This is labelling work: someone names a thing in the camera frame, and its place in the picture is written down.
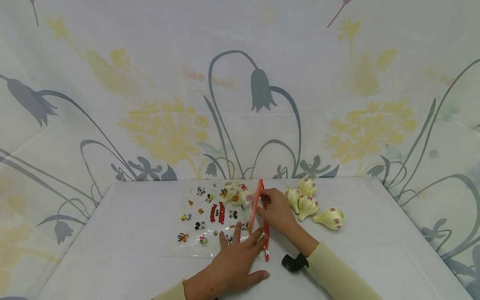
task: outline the table surface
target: table surface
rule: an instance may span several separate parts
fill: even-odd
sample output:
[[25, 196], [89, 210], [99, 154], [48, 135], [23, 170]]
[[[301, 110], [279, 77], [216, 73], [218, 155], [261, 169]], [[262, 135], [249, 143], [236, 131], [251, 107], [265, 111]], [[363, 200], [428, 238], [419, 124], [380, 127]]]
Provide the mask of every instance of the table surface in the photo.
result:
[[[224, 184], [226, 180], [209, 180]], [[264, 180], [266, 188], [298, 180]], [[316, 179], [320, 211], [333, 206], [346, 216], [340, 231], [306, 219], [301, 225], [332, 250], [384, 299], [471, 299], [458, 280], [374, 178]], [[162, 257], [170, 226], [186, 187], [197, 181], [113, 184], [38, 299], [149, 300], [211, 259]], [[305, 271], [290, 274], [285, 254], [298, 251], [274, 229], [270, 262], [255, 262], [271, 277], [223, 299], [331, 299]]]

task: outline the wrist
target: wrist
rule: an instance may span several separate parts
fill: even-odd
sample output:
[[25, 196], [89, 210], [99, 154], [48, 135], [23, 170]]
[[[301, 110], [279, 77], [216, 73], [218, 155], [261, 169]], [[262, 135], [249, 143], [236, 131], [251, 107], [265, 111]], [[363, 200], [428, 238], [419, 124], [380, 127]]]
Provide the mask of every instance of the wrist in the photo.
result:
[[211, 276], [209, 266], [192, 278], [183, 282], [186, 300], [212, 300], [217, 298], [222, 289], [220, 283]]

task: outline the beige sleeve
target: beige sleeve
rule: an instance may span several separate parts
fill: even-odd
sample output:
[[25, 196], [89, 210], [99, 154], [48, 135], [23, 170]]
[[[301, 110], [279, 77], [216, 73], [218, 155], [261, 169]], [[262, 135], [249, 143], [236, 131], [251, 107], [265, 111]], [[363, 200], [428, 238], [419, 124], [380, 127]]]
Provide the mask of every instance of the beige sleeve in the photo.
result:
[[320, 242], [307, 258], [308, 273], [326, 289], [335, 300], [376, 300], [380, 296], [330, 248]]
[[169, 289], [168, 291], [156, 296], [152, 300], [185, 300], [185, 292], [183, 291], [183, 281]]

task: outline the plastic bag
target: plastic bag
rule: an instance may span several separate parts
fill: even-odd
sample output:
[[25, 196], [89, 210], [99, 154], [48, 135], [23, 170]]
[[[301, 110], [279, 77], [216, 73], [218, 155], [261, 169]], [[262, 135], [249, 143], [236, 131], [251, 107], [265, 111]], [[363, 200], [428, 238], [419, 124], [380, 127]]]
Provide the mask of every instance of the plastic bag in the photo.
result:
[[[178, 217], [172, 224], [163, 255], [215, 257], [220, 252], [220, 231], [230, 243], [237, 222], [242, 223], [240, 241], [246, 240], [250, 235], [249, 221], [257, 183], [257, 180], [193, 181], [180, 199]], [[261, 224], [254, 221], [253, 226], [258, 228]]]

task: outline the backdrop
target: backdrop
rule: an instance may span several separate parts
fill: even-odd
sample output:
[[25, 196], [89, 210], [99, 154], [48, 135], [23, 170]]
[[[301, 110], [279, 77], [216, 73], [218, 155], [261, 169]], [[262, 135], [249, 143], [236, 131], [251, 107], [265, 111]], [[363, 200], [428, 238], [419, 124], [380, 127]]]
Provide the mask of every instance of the backdrop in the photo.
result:
[[478, 11], [0, 2], [0, 295], [35, 299], [115, 180], [374, 176], [480, 299]]

